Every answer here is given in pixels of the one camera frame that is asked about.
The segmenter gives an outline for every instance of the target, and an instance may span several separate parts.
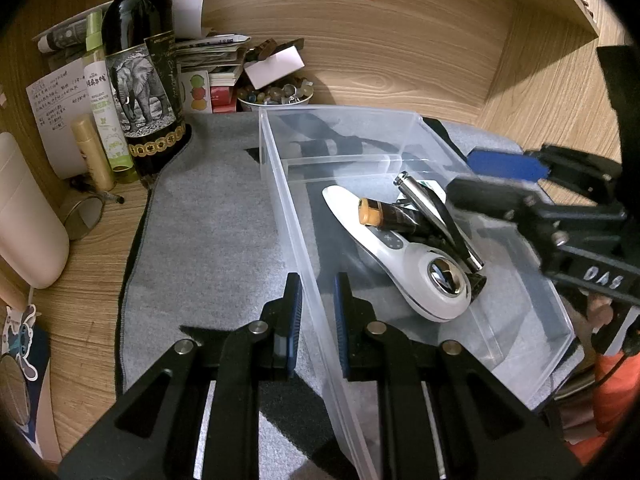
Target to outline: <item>red booklet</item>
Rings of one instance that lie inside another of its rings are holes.
[[[212,86],[210,92],[212,106],[228,105],[231,102],[234,88],[232,86]]]
[[[236,98],[236,93],[233,92],[233,95],[231,97],[231,102],[228,105],[222,105],[222,106],[213,105],[211,108],[213,110],[213,113],[215,114],[228,114],[236,111],[237,102],[238,102],[238,99]]]

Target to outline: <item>stack of papers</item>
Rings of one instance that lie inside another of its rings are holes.
[[[212,86],[233,86],[244,65],[246,44],[241,34],[219,34],[201,40],[180,41],[175,55],[180,73],[206,70]]]

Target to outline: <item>elephant picture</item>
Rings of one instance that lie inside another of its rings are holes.
[[[146,48],[141,46],[140,52],[122,54],[126,54],[124,59],[109,61],[116,108],[122,110],[120,123],[124,134],[142,137],[173,123],[174,111]]]

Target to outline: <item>orange fabric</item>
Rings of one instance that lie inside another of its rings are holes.
[[[622,352],[613,357],[598,355],[595,362],[595,377],[599,381],[622,357]],[[606,442],[609,431],[615,428],[640,391],[640,355],[629,357],[620,368],[593,392],[593,415],[596,427],[602,435],[583,440],[578,444],[567,444],[584,465],[591,460]]]

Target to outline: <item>clear plastic bin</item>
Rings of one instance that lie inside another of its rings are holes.
[[[376,387],[342,378],[333,286],[349,274],[356,297],[378,319],[430,344],[460,341],[526,402],[568,348],[568,316],[538,261],[507,222],[456,212],[459,226],[487,262],[487,285],[447,323],[416,314],[384,270],[349,236],[324,202],[333,184],[392,202],[401,171],[442,187],[470,174],[466,164],[412,112],[342,106],[260,111],[260,170],[268,184],[289,270],[302,277],[302,330],[342,450],[361,478],[377,478],[380,440]]]

